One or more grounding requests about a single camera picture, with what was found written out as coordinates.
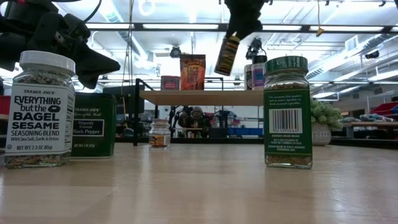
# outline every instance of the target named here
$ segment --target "workbench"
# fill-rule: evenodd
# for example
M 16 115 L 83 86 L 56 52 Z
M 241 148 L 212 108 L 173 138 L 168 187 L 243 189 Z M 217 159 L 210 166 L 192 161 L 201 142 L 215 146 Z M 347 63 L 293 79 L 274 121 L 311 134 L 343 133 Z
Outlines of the workbench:
M 116 144 L 112 159 L 1 174 L 2 223 L 398 223 L 398 151 L 314 148 L 267 168 L 262 145 Z

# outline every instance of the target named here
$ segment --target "red box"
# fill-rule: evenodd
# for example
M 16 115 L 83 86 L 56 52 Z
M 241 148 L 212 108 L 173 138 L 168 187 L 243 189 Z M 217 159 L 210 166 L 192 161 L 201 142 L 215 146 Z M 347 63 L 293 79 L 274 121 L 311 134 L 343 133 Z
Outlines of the red box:
M 9 115 L 11 96 L 0 96 L 0 114 Z

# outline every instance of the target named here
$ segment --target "ceiling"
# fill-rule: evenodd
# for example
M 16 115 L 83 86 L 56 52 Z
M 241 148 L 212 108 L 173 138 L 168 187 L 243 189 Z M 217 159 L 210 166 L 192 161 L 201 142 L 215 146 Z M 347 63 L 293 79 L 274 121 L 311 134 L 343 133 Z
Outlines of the ceiling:
M 97 5 L 97 1 L 82 0 L 70 3 L 57 3 L 61 14 L 72 13 L 80 19 L 87 17 Z M 379 7 L 380 1 L 330 1 L 326 6 L 325 1 L 319 3 L 319 22 L 322 25 L 341 26 L 396 26 L 398 24 L 397 8 L 394 1 L 387 1 L 386 5 Z M 260 20 L 263 24 L 295 24 L 304 25 L 318 24 L 318 4 L 316 1 L 284 1 L 278 0 L 273 5 L 264 5 Z M 230 14 L 224 4 L 218 0 L 186 1 L 186 0 L 135 0 L 132 11 L 134 23 L 218 23 L 227 24 Z M 129 22 L 128 0 L 103 0 L 103 5 L 96 15 L 89 21 L 91 23 L 104 22 Z M 188 54 L 206 55 L 206 76 L 222 77 L 213 72 L 215 63 L 223 40 L 224 32 L 185 32 L 185 31 L 139 31 L 133 32 L 135 44 L 138 45 L 146 55 L 154 53 L 155 57 L 148 59 L 150 63 L 133 63 L 133 78 L 143 80 L 160 80 L 159 75 L 179 75 L 179 59 L 169 57 L 173 45 L 180 46 L 182 52 Z M 308 59 L 309 69 L 316 70 L 324 66 L 323 72 L 311 77 L 310 81 L 319 82 L 313 86 L 313 94 L 323 91 L 341 91 L 352 85 L 326 84 L 322 82 L 338 80 L 343 75 L 350 74 L 362 68 L 362 71 L 352 77 L 340 78 L 339 81 L 366 82 L 368 78 L 374 77 L 382 72 L 395 72 L 398 58 L 398 39 L 393 35 L 389 41 L 366 49 L 354 55 L 347 55 L 345 42 L 357 36 L 358 47 L 375 34 L 315 34 L 303 33 L 273 33 L 261 32 L 251 34 L 241 41 L 233 72 L 225 80 L 234 80 L 235 77 L 243 75 L 243 68 L 250 64 L 245 54 L 253 38 L 262 40 L 263 48 L 268 58 L 276 58 L 285 55 L 301 55 Z M 96 31 L 91 33 L 88 45 L 98 52 L 116 59 L 124 65 L 126 56 L 126 41 L 121 33 L 115 31 Z M 374 50 L 380 51 L 379 58 L 365 59 L 364 54 Z M 343 61 L 336 60 L 337 56 L 345 54 Z M 108 74 L 110 80 L 122 80 L 123 68 L 118 72 Z M 10 80 L 17 72 L 6 73 L 0 70 L 0 75 L 5 80 Z M 391 75 L 383 81 L 394 81 L 397 76 Z M 100 83 L 101 87 L 118 86 L 121 82 Z M 159 88 L 159 82 L 151 82 L 150 86 Z M 226 83 L 226 88 L 242 89 L 243 84 L 234 86 Z M 206 88 L 221 88 L 220 83 L 207 85 Z

